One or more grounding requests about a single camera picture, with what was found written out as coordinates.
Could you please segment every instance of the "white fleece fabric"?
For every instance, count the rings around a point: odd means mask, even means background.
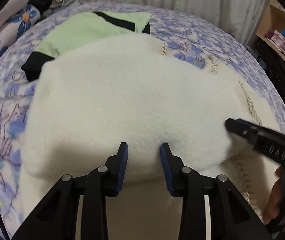
[[[222,169],[213,166],[250,152],[224,127],[227,118],[256,122],[239,81],[263,126],[279,130],[267,101],[241,76],[162,56],[162,46],[146,34],[114,36],[43,66],[21,149],[25,216],[62,175],[88,174],[125,141],[125,185],[107,200],[110,239],[177,239],[181,200],[165,190],[161,143],[186,166],[205,174],[211,167],[212,176]]]

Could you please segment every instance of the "bed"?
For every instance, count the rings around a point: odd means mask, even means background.
[[[196,16],[151,6],[95,2],[73,4],[36,24],[0,58],[0,209],[12,236],[23,222],[19,191],[20,147],[37,81],[28,82],[21,66],[40,41],[69,17],[92,10],[150,12],[151,35],[166,41],[174,57],[195,67],[208,54],[236,69],[271,106],[285,134],[285,106],[263,69],[231,35]]]

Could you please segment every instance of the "silver screw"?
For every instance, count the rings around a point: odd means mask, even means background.
[[[219,175],[219,176],[218,176],[218,179],[219,179],[220,181],[222,181],[222,182],[225,182],[225,181],[228,180],[228,178],[227,178],[225,175]]]
[[[62,181],[67,182],[70,181],[72,177],[69,174],[65,174],[62,176]]]
[[[105,172],[105,171],[108,171],[108,168],[107,168],[106,166],[100,166],[100,167],[98,168],[98,171],[99,171],[99,172]]]
[[[189,167],[182,167],[182,168],[181,168],[181,171],[182,171],[183,173],[190,173],[190,172],[191,172],[191,168],[189,168]]]

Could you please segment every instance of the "white fluffy garment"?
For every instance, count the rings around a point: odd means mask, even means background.
[[[21,151],[25,215],[62,175],[88,174],[121,142],[129,146],[125,182],[163,177],[163,142],[198,171],[246,152],[224,126],[228,118],[257,123],[239,81],[262,124],[279,130],[267,101],[238,74],[200,70],[161,55],[162,47],[149,35],[121,35],[44,65]]]

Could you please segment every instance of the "human hand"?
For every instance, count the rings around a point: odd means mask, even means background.
[[[280,177],[282,168],[276,170],[275,174]],[[267,225],[272,219],[275,219],[279,215],[279,203],[282,198],[282,192],[280,189],[280,179],[276,181],[272,187],[271,194],[266,206],[266,209],[263,213],[263,222]]]

